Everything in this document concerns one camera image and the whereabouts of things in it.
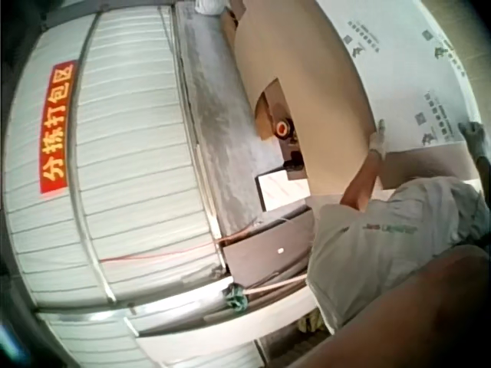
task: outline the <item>white shirt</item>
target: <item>white shirt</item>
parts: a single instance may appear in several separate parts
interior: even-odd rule
[[[458,179],[415,179],[365,212],[321,209],[307,283],[331,333],[433,257],[489,232],[484,198]]]

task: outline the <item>gray floor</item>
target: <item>gray floor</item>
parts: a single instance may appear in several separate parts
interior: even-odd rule
[[[267,223],[303,201],[262,213],[255,177],[282,165],[274,139],[255,132],[235,59],[218,17],[199,15],[194,2],[176,5],[189,104],[222,232],[230,235],[254,219]]]

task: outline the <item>red sign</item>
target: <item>red sign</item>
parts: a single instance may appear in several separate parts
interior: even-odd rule
[[[53,67],[41,121],[39,182],[41,193],[66,188],[68,108],[77,61]]]

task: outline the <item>hand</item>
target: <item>hand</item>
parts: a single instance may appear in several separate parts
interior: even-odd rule
[[[385,159],[385,121],[380,119],[377,125],[377,131],[370,136],[369,150],[377,151],[382,160]]]
[[[474,162],[480,157],[491,157],[491,143],[482,124],[476,122],[459,123],[459,130],[467,142],[467,149]]]

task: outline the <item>white glove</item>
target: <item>white glove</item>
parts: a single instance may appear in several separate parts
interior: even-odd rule
[[[377,151],[382,159],[385,159],[385,121],[380,119],[377,131],[370,136],[369,150]]]
[[[474,162],[480,157],[491,158],[491,143],[482,124],[476,122],[459,123],[459,130],[467,142],[467,149]]]

